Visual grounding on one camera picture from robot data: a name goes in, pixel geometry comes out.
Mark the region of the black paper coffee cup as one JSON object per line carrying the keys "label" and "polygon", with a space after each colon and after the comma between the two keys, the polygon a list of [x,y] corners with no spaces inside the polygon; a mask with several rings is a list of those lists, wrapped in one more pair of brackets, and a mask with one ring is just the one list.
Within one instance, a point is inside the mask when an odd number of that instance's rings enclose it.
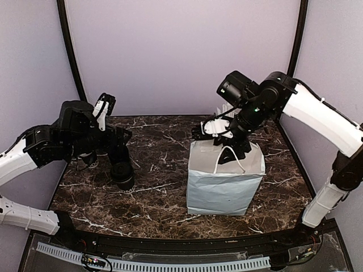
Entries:
{"label": "black paper coffee cup", "polygon": [[134,185],[135,185],[134,177],[130,177],[130,178],[125,179],[125,180],[114,180],[113,182],[122,191],[130,191],[130,190],[133,190],[134,189]]}

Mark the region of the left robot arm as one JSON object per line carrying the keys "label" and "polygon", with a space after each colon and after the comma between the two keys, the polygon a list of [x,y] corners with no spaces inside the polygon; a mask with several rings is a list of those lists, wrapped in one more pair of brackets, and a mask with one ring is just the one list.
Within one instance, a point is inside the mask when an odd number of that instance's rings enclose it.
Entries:
{"label": "left robot arm", "polygon": [[60,115],[51,125],[33,126],[1,153],[1,184],[53,161],[81,159],[88,168],[98,165],[98,151],[107,154],[111,179],[123,191],[134,188],[134,170],[126,146],[132,133],[106,124],[116,103],[103,93],[95,105],[73,100],[62,103]]}

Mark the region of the stack of paper cups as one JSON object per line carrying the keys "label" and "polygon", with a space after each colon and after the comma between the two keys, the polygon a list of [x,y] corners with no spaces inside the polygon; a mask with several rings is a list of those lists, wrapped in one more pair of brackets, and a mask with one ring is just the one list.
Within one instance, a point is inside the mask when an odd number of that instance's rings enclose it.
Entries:
{"label": "stack of paper cups", "polygon": [[98,156],[95,151],[88,153],[88,154],[80,154],[77,157],[77,163],[79,163],[80,161],[82,161],[85,166],[83,168],[80,168],[79,166],[77,166],[78,171],[82,171],[87,168],[93,169],[93,168],[96,168],[99,164]]}

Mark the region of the white paper bag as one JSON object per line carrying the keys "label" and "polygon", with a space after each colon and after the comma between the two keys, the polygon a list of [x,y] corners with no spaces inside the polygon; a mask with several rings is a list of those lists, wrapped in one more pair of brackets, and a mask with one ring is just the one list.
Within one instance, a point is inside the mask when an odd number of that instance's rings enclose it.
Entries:
{"label": "white paper bag", "polygon": [[212,140],[190,145],[187,181],[187,211],[196,215],[244,215],[261,180],[265,160],[259,145],[237,160],[228,146]]}

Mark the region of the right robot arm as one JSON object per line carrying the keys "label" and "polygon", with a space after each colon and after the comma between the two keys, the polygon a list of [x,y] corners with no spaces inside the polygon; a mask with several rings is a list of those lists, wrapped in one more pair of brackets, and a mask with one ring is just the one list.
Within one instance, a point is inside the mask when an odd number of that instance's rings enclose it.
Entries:
{"label": "right robot arm", "polygon": [[311,228],[317,227],[348,192],[362,183],[362,127],[304,82],[279,71],[270,73],[259,84],[233,71],[218,86],[217,93],[240,110],[225,130],[234,139],[246,139],[265,120],[285,114],[337,147],[330,179],[304,209],[301,224],[289,234],[293,245],[303,245],[311,237]]}

